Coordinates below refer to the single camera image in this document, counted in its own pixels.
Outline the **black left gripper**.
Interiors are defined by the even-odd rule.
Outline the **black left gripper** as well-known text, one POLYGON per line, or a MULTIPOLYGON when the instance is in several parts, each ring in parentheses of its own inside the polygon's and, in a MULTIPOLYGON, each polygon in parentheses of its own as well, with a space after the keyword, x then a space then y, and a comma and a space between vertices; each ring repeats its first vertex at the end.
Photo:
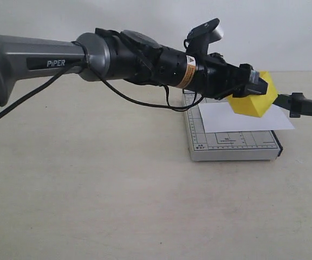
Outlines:
POLYGON ((259 81, 260 73, 248 63, 231 65, 221 55, 187 53, 169 47, 155 52, 155 80, 179 89, 197 92, 205 98, 222 99, 233 93, 234 98, 265 95, 268 83, 243 85, 243 70, 250 83, 259 81))

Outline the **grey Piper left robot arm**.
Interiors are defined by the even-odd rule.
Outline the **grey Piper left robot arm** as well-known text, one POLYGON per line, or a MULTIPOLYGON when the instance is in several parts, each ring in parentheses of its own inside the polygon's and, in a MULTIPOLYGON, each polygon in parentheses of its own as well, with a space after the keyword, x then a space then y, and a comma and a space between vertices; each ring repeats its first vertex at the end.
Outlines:
POLYGON ((267 82, 249 64, 234 66, 218 53, 208 54, 211 41, 209 32, 187 38, 181 51, 130 30, 98 28, 72 42, 0 35, 0 106, 17 81, 61 74, 176 87, 216 100, 267 93, 267 82))

